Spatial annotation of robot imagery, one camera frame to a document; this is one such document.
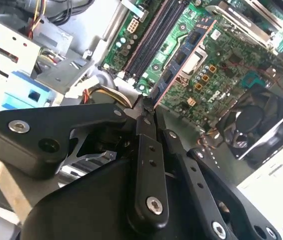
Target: cooling fan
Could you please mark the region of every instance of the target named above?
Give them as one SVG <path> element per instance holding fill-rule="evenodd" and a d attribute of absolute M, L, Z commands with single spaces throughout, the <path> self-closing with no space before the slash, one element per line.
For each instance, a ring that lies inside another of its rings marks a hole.
<path fill-rule="evenodd" d="M 238 160 L 262 163 L 283 146 L 283 99 L 254 84 L 216 127 Z"/>

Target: motherboard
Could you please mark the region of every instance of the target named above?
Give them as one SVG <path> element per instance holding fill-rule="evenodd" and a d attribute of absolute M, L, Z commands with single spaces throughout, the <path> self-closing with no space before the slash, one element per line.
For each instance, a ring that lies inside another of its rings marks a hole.
<path fill-rule="evenodd" d="M 129 12 L 101 67 L 156 106 L 214 128 L 254 84 L 269 88 L 283 73 L 283 6 L 262 2 L 265 17 L 247 2 L 138 0 L 143 17 Z"/>

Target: screw hole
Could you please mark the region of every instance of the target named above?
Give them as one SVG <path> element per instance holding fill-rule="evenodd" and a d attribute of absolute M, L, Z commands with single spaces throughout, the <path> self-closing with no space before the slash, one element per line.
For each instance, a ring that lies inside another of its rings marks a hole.
<path fill-rule="evenodd" d="M 56 153 L 60 149 L 59 143 L 50 138 L 43 138 L 38 142 L 38 146 L 41 150 L 50 154 Z"/>
<path fill-rule="evenodd" d="M 156 162 L 155 162 L 154 160 L 150 160 L 149 163 L 150 163 L 150 165 L 152 165 L 153 167 L 156 167 L 156 166 L 157 166 L 157 164 L 156 164 Z"/>
<path fill-rule="evenodd" d="M 262 230 L 260 226 L 255 225 L 253 226 L 253 228 L 256 230 L 256 232 L 262 239 L 267 239 L 266 233 Z"/>

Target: black plastic bracket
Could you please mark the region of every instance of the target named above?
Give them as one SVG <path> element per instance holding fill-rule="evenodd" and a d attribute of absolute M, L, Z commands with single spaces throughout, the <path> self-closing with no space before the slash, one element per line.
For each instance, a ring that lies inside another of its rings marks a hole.
<path fill-rule="evenodd" d="M 11 130 L 9 124 L 16 120 L 25 122 L 29 130 L 25 133 Z M 126 120 L 126 114 L 114 104 L 1 111 L 0 161 L 33 178 L 48 179 L 67 157 L 73 129 L 120 127 Z"/>
<path fill-rule="evenodd" d="M 137 118 L 138 152 L 132 157 L 128 222 L 143 234 L 163 229 L 169 220 L 163 147 L 156 138 L 154 116 L 145 111 Z"/>
<path fill-rule="evenodd" d="M 280 234 L 268 220 L 244 197 L 244 195 L 221 174 L 214 164 L 209 149 L 197 146 L 187 152 L 194 159 L 216 199 L 223 202 L 230 211 L 231 226 L 240 240 L 274 240 L 269 229 L 281 240 Z"/>
<path fill-rule="evenodd" d="M 163 131 L 163 137 L 170 155 L 170 157 L 165 156 L 165 160 L 170 159 L 174 162 L 177 178 L 186 183 L 206 237 L 216 240 L 236 240 L 237 238 L 225 224 L 198 164 L 186 156 L 186 151 L 177 134 L 166 129 Z M 224 235 L 224 238 L 220 238 L 214 231 L 213 223 L 222 226 L 223 230 L 220 230 L 219 234 Z"/>

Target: silver screw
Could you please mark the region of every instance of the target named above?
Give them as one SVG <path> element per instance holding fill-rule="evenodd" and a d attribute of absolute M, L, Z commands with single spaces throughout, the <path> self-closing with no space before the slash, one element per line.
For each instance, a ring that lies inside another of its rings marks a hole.
<path fill-rule="evenodd" d="M 226 231 L 219 222 L 214 221 L 212 223 L 212 229 L 220 239 L 226 239 Z"/>
<path fill-rule="evenodd" d="M 122 113 L 120 112 L 120 111 L 118 111 L 118 110 L 115 110 L 115 111 L 113 111 L 117 116 L 121 116 L 122 115 Z"/>
<path fill-rule="evenodd" d="M 146 200 L 148 209 L 156 215 L 160 215 L 163 212 L 163 205 L 156 197 L 150 196 Z"/>
<path fill-rule="evenodd" d="M 169 135 L 170 135 L 173 139 L 176 139 L 176 138 L 177 138 L 176 134 L 175 134 L 174 132 L 172 132 L 172 131 L 169 133 Z"/>
<path fill-rule="evenodd" d="M 273 239 L 277 239 L 276 234 L 273 232 L 273 230 L 271 230 L 269 227 L 266 227 L 267 232 L 269 233 L 269 235 L 273 238 Z"/>
<path fill-rule="evenodd" d="M 199 158 L 201 158 L 201 159 L 204 158 L 204 155 L 200 151 L 196 151 L 195 153 Z"/>
<path fill-rule="evenodd" d="M 196 7 L 199 7 L 201 4 L 202 4 L 202 1 L 201 1 L 201 0 L 196 0 L 196 1 L 195 1 L 195 6 L 196 6 Z"/>
<path fill-rule="evenodd" d="M 25 134 L 28 133 L 31 127 L 29 124 L 22 120 L 14 120 L 8 124 L 8 127 L 11 131 L 18 133 L 18 134 Z"/>
<path fill-rule="evenodd" d="M 148 125 L 151 125 L 151 124 L 152 124 L 147 118 L 144 118 L 143 121 L 144 121 L 145 123 L 147 123 Z"/>

